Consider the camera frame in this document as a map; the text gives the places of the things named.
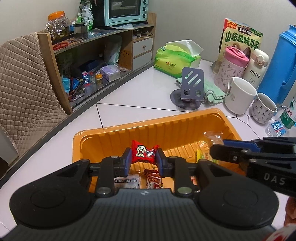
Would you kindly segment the person's right hand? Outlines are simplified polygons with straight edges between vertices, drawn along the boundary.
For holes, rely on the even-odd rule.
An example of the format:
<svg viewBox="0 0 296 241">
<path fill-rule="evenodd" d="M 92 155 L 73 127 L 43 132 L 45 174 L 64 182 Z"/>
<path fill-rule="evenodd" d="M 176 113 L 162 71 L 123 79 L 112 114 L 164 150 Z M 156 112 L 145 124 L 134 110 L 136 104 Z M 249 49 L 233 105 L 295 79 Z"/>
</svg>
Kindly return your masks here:
<svg viewBox="0 0 296 241">
<path fill-rule="evenodd" d="M 289 197 L 285 206 L 285 221 L 284 226 L 296 223 L 296 199 Z"/>
</svg>

